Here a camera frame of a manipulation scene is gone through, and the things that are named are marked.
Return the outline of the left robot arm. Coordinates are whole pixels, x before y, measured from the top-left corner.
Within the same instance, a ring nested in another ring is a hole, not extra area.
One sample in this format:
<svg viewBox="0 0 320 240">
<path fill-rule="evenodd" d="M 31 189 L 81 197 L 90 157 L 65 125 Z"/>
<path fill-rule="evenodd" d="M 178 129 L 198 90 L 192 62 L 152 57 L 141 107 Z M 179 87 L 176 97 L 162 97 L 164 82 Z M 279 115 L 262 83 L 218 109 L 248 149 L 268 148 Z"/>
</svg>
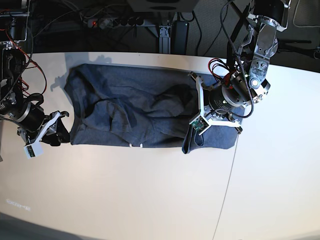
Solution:
<svg viewBox="0 0 320 240">
<path fill-rule="evenodd" d="M 239 21 L 232 34 L 225 34 L 227 62 L 219 58 L 208 62 L 208 70 L 216 83 L 206 86 L 201 77 L 192 75 L 199 112 L 190 125 L 239 127 L 239 120 L 250 115 L 240 115 L 235 110 L 253 108 L 267 96 L 270 84 L 266 75 L 279 45 L 276 33 L 288 27 L 290 4 L 289 0 L 256 0 L 240 11 L 234 1 L 229 0 L 222 7 L 220 12 L 225 13 L 232 6 Z"/>
</svg>

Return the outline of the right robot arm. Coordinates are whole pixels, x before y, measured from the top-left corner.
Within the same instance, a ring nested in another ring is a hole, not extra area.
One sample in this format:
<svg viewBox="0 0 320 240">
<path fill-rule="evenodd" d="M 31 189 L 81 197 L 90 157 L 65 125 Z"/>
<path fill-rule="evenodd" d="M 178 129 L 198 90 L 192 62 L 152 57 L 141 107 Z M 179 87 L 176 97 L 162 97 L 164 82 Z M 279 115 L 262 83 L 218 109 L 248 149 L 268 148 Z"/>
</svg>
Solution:
<svg viewBox="0 0 320 240">
<path fill-rule="evenodd" d="M 0 2 L 0 118 L 18 126 L 17 134 L 26 145 L 36 141 L 58 147 L 70 142 L 70 134 L 62 118 L 66 111 L 45 114 L 44 94 L 28 94 L 29 85 L 23 73 L 29 65 L 41 69 L 33 57 L 33 48 L 26 53 L 20 43 L 34 37 L 29 27 L 30 1 L 2 0 Z"/>
</svg>

